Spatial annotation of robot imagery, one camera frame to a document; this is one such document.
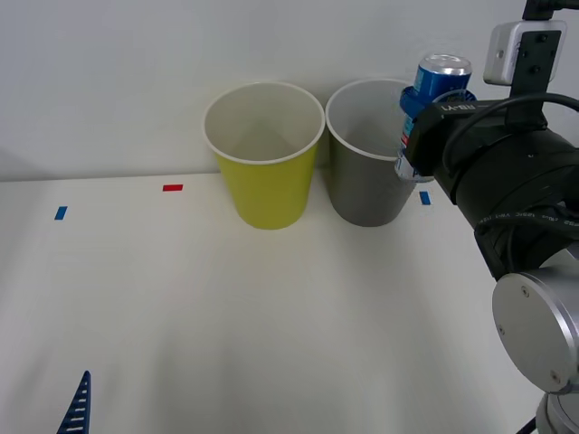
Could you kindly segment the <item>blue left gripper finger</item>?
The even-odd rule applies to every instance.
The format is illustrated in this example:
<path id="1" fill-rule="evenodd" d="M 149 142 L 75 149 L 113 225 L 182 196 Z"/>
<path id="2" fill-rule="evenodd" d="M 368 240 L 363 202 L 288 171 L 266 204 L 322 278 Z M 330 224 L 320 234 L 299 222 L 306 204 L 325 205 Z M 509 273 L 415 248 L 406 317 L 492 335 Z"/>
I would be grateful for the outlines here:
<path id="1" fill-rule="evenodd" d="M 90 430 L 91 375 L 85 371 L 57 434 L 88 434 Z"/>

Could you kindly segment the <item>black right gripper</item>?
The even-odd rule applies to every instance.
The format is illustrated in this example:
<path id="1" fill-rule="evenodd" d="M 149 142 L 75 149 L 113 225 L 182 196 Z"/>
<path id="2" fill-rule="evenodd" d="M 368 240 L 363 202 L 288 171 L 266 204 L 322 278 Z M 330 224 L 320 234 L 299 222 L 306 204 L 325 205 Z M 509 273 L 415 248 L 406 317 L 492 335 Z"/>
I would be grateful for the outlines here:
<path id="1" fill-rule="evenodd" d="M 493 101 L 476 101 L 466 89 L 449 90 L 428 108 L 413 86 L 401 92 L 399 105 L 416 118 L 404 156 L 421 177 L 441 173 L 448 178 L 471 171 L 493 181 L 509 177 L 509 164 L 497 143 L 509 136 L 504 108 L 488 111 Z"/>

